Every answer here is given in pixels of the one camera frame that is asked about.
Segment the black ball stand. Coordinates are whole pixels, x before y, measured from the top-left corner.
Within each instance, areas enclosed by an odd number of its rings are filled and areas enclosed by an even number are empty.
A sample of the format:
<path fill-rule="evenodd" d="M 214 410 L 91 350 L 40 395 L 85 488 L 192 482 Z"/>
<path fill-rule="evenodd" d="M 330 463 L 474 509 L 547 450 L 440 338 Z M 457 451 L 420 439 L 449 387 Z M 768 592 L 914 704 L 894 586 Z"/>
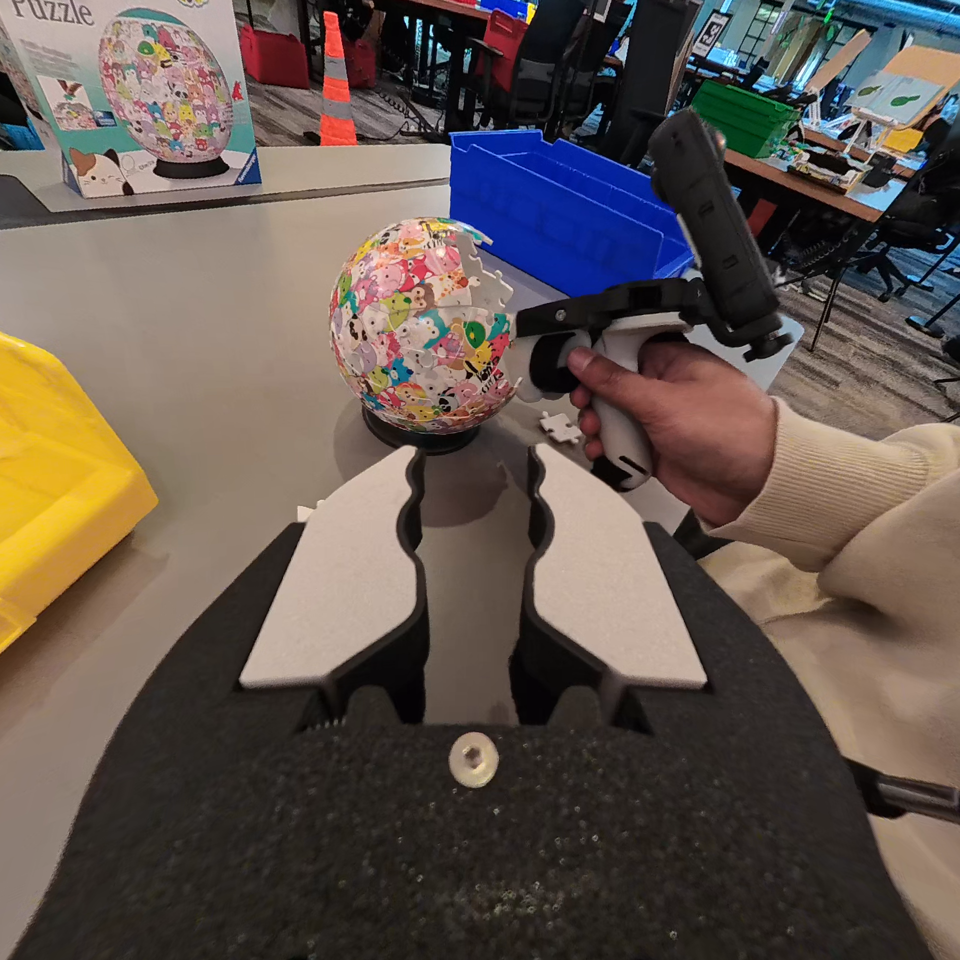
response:
<path fill-rule="evenodd" d="M 415 431 L 396 426 L 377 416 L 365 406 L 362 406 L 362 418 L 368 431 L 389 448 L 396 450 L 414 447 L 429 456 L 447 455 L 463 450 L 477 438 L 481 431 L 479 426 L 452 434 Z"/>

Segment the green plastic bin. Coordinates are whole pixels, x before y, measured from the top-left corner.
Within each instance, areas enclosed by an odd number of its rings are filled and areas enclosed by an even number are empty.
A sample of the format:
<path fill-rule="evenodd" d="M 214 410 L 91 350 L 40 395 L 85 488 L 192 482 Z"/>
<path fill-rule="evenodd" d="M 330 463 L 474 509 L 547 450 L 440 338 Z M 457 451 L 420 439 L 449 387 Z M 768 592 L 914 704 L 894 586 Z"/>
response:
<path fill-rule="evenodd" d="M 754 160 L 766 160 L 780 150 L 801 116 L 793 105 L 715 79 L 703 81 L 690 108 L 723 135 L 728 152 Z"/>

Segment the person's right hand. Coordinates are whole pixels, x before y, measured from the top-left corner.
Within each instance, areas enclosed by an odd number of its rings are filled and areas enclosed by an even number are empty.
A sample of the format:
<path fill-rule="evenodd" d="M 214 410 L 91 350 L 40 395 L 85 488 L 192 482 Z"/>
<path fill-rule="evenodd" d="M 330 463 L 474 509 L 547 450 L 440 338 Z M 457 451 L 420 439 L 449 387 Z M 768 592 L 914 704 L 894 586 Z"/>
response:
<path fill-rule="evenodd" d="M 772 470 L 778 427 L 774 398 L 699 345 L 677 337 L 646 342 L 638 372 L 579 346 L 568 367 L 579 386 L 585 455 L 606 455 L 596 403 L 637 421 L 652 450 L 654 477 L 705 524 L 737 520 Z"/>

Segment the blue plastic bin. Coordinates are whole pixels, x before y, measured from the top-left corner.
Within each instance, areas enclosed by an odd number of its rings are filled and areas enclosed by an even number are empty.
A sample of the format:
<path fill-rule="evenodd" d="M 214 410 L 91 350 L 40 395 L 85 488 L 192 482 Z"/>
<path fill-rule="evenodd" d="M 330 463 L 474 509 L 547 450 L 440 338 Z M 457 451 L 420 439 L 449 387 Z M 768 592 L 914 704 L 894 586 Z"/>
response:
<path fill-rule="evenodd" d="M 571 298 L 693 263 L 646 174 L 537 129 L 453 133 L 449 185 L 450 216 L 486 250 Z"/>

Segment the person's right forearm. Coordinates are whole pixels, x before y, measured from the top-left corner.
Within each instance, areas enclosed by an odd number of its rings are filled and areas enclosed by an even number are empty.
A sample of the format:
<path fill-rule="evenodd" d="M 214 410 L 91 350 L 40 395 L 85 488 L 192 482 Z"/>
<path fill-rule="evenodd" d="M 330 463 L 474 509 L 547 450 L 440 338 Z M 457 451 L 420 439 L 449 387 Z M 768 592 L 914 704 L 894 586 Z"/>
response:
<path fill-rule="evenodd" d="M 701 567 L 757 618 L 829 597 L 918 624 L 958 618 L 959 430 L 921 424 L 881 440 L 777 402 L 771 472 L 711 534 Z"/>

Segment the black office chair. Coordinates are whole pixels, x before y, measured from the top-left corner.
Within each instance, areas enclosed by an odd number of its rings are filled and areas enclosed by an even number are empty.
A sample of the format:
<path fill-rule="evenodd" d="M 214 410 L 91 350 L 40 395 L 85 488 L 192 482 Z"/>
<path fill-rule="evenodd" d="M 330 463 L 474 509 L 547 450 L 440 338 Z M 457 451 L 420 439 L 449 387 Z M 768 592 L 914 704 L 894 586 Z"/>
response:
<path fill-rule="evenodd" d="M 478 129 L 535 128 L 568 138 L 601 106 L 591 150 L 629 167 L 646 156 L 670 113 L 690 57 L 701 2 L 539 2 L 513 49 L 503 38 L 471 42 Z"/>
<path fill-rule="evenodd" d="M 913 284 L 891 258 L 896 250 L 913 250 L 933 254 L 942 251 L 951 239 L 958 239 L 959 186 L 934 190 L 904 190 L 891 205 L 877 233 L 879 251 L 872 268 L 884 283 L 878 295 L 880 303 L 906 293 Z"/>

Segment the beige hoodie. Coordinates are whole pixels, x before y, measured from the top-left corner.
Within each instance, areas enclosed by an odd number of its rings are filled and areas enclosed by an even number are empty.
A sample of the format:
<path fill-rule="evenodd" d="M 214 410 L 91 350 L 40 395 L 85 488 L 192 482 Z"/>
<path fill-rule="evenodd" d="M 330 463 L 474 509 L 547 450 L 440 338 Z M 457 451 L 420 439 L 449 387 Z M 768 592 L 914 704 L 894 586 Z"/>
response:
<path fill-rule="evenodd" d="M 825 593 L 786 558 L 731 543 L 701 568 L 797 676 L 842 754 L 896 776 L 958 786 L 958 672 L 875 608 Z M 924 815 L 871 819 L 894 885 L 935 958 L 959 957 L 959 827 Z"/>

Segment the puzzle box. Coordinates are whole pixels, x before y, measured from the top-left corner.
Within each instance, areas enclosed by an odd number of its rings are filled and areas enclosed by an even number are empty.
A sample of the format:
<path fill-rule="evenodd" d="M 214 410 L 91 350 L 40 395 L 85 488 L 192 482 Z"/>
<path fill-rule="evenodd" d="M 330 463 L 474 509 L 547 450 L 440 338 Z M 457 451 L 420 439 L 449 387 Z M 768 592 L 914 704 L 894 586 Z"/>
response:
<path fill-rule="evenodd" d="M 259 185 L 230 1 L 3 1 L 16 54 L 87 200 Z"/>

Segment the red plastic bin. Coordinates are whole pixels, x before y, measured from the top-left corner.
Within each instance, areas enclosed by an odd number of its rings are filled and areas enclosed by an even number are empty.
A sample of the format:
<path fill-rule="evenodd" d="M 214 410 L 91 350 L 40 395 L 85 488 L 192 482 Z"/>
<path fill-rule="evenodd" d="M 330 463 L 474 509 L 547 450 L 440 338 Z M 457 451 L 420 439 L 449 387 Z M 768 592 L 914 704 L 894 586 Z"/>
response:
<path fill-rule="evenodd" d="M 246 74 L 258 84 L 294 90 L 310 88 L 306 48 L 293 34 L 258 30 L 244 24 L 239 46 Z"/>

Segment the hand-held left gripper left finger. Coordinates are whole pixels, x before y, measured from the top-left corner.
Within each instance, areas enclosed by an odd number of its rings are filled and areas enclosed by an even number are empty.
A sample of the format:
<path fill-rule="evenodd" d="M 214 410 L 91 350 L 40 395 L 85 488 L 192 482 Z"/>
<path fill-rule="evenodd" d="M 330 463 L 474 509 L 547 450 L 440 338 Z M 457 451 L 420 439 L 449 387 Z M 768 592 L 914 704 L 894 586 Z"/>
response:
<path fill-rule="evenodd" d="M 241 671 L 245 690 L 404 684 L 428 652 L 425 454 L 403 446 L 318 501 Z"/>

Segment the wooden desk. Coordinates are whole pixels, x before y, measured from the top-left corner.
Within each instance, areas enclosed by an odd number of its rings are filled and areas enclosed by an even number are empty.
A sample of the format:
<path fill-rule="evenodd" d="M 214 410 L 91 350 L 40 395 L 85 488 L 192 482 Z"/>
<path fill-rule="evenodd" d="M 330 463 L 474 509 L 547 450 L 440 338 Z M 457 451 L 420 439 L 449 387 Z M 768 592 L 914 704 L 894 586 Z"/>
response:
<path fill-rule="evenodd" d="M 725 154 L 726 175 L 739 190 L 739 201 L 749 212 L 757 201 L 784 210 L 819 205 L 847 217 L 874 224 L 906 189 L 906 181 L 893 177 L 882 187 L 856 183 L 845 193 L 821 178 L 794 172 L 777 158 L 751 158 L 736 150 Z"/>

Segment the yellow plastic bin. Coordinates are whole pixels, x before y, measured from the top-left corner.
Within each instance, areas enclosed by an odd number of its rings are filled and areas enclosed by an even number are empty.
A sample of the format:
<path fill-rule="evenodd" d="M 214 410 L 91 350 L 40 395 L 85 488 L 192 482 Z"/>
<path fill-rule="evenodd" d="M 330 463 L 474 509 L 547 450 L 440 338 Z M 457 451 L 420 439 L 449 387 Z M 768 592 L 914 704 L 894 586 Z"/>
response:
<path fill-rule="evenodd" d="M 2 334 L 2 651 L 158 504 L 66 366 Z"/>

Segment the colourful puzzle ball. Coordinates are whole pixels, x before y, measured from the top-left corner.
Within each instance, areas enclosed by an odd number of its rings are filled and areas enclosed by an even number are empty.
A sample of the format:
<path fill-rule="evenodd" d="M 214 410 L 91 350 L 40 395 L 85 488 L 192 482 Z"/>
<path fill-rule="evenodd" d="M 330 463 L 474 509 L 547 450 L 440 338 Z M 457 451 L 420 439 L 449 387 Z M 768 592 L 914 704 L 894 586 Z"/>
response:
<path fill-rule="evenodd" d="M 330 346 L 356 400 L 384 421 L 452 434 L 483 426 L 518 387 L 504 361 L 512 288 L 471 225 L 416 217 L 368 236 L 343 264 Z"/>

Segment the orange plastic object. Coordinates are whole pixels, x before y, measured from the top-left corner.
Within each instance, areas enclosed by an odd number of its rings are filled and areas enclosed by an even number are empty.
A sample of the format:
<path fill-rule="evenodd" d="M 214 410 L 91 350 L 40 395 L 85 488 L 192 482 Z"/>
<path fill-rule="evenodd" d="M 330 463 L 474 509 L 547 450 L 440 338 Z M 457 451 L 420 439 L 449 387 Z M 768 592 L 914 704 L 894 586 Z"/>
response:
<path fill-rule="evenodd" d="M 331 10 L 326 10 L 322 17 L 323 75 L 319 145 L 352 147 L 357 145 L 357 135 L 339 18 Z"/>

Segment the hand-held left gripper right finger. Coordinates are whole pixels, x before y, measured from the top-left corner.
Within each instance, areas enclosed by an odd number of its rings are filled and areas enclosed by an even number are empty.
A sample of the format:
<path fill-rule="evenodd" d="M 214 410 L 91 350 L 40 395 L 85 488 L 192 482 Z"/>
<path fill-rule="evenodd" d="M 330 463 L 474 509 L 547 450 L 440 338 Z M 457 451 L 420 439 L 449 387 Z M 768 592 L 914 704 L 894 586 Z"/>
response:
<path fill-rule="evenodd" d="M 708 683 L 642 517 L 546 444 L 528 449 L 529 539 L 518 659 L 553 694 Z"/>

